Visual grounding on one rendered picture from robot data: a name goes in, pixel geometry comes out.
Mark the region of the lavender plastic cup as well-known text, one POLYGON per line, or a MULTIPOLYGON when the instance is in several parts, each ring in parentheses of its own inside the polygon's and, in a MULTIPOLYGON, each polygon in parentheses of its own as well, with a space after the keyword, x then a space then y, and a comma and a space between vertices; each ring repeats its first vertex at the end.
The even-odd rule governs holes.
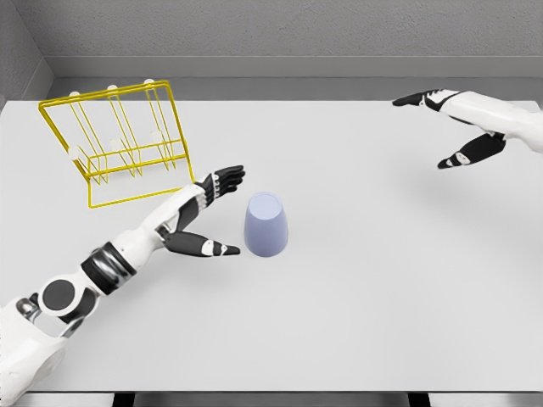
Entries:
POLYGON ((260 257, 280 254, 288 244, 288 221, 281 199, 272 192, 258 192, 248 203, 244 241, 260 257))

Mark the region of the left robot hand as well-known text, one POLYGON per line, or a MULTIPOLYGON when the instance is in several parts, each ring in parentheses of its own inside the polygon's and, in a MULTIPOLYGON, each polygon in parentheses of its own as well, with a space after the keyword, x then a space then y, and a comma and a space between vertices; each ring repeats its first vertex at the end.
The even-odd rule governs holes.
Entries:
POLYGON ((238 255, 240 248, 190 232, 187 227, 218 198, 235 192, 243 182, 244 167, 235 165, 209 173, 176 192, 143 224, 159 237, 160 246, 172 253, 193 257, 238 255))

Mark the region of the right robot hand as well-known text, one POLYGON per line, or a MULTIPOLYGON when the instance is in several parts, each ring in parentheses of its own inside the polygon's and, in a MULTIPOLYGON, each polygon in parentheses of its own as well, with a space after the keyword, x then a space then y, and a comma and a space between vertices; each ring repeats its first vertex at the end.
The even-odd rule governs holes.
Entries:
POLYGON ((480 93, 433 89, 397 98, 392 104, 395 107, 425 107, 483 131, 481 136, 442 159, 437 164, 440 170, 477 164, 501 153, 507 140, 525 140, 523 120, 527 118, 527 112, 480 93))

